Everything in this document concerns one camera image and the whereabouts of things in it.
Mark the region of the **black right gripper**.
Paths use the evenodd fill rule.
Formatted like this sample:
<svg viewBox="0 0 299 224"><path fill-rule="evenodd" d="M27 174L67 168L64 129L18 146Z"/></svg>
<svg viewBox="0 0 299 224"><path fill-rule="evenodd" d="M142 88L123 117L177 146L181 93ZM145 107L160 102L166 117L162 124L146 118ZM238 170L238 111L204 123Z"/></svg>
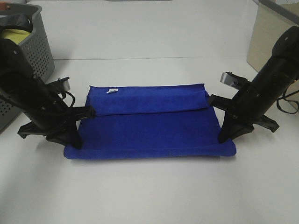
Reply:
<svg viewBox="0 0 299 224"><path fill-rule="evenodd" d="M279 60L269 60L252 81L248 81L231 98L212 94L208 100L211 106L225 111L218 141L224 143L251 133L257 124L275 132L279 125L264 114L280 96Z"/></svg>

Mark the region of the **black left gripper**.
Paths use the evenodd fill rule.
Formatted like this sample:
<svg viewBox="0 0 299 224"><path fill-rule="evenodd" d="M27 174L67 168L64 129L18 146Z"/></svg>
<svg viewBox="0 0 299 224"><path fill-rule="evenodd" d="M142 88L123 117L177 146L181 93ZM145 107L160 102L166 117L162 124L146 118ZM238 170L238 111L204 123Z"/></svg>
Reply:
<svg viewBox="0 0 299 224"><path fill-rule="evenodd" d="M24 139L41 135L49 142L81 149L83 141L76 122L93 119L92 106L75 106L75 97L69 91L57 92L47 87L38 76L17 77L17 106L30 119L18 134Z"/></svg>

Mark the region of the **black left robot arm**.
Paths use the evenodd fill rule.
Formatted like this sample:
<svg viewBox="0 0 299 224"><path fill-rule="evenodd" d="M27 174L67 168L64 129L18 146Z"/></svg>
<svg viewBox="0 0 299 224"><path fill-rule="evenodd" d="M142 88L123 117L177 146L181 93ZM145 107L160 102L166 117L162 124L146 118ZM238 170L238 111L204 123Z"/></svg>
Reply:
<svg viewBox="0 0 299 224"><path fill-rule="evenodd" d="M23 139L41 135L50 142L82 148L76 122L93 119L96 111L92 106L74 106L68 80L66 77L46 84L17 44L0 40L0 98L31 120L18 131Z"/></svg>

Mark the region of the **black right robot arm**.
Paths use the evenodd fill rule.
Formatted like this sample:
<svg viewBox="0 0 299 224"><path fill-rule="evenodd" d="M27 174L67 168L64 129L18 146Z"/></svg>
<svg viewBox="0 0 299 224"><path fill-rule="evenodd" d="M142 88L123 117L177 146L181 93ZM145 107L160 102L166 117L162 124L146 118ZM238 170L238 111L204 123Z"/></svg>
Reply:
<svg viewBox="0 0 299 224"><path fill-rule="evenodd" d="M267 63L252 81L224 72L221 83L238 90L232 99L212 94L210 106L225 111L218 135L220 143L254 130L257 124L275 132L279 125L265 116L268 109L299 78L299 28L286 30L275 43Z"/></svg>

